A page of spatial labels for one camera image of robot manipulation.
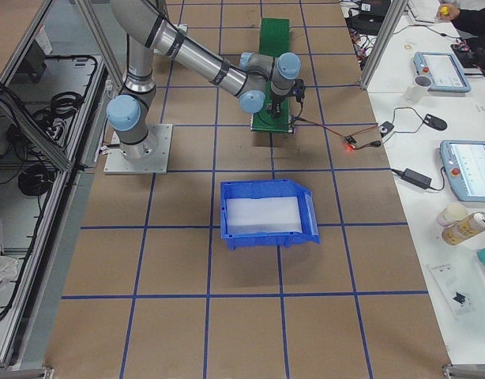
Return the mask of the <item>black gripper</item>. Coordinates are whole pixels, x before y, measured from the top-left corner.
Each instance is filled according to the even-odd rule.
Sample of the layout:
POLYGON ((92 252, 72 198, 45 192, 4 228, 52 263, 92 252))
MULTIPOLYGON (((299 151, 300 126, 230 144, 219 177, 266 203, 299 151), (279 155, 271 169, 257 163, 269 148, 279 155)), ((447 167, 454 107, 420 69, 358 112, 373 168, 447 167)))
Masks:
POLYGON ((281 104, 286 100, 286 95, 276 94, 275 92, 270 93, 271 103, 268 104, 268 112, 273 113, 272 118, 280 118, 281 104))

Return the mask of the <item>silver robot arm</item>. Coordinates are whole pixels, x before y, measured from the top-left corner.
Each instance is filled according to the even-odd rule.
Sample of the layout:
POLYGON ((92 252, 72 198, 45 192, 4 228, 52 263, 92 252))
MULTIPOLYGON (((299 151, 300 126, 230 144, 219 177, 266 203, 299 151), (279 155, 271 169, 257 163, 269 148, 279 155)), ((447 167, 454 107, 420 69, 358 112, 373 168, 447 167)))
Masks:
POLYGON ((155 51, 233 95, 248 114, 267 110, 278 118, 287 98, 303 102, 305 86, 299 78, 301 62, 296 54, 285 52, 274 58, 244 52, 234 66, 172 24, 163 1, 112 1, 110 5, 126 33, 127 63, 123 88, 107 105, 107 118, 127 160, 147 159, 158 147, 157 137, 146 124, 156 94, 152 79, 155 51))

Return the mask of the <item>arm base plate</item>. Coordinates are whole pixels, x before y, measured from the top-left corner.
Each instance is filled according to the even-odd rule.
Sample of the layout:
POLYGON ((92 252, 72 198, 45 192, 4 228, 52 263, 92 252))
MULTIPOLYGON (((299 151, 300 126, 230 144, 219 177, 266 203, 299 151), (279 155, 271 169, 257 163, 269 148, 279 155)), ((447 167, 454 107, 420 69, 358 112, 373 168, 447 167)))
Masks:
POLYGON ((111 143, 116 147, 107 150, 103 171, 106 174, 166 174, 173 125, 148 125, 148 132, 147 138, 136 145, 121 144, 113 132, 111 143))

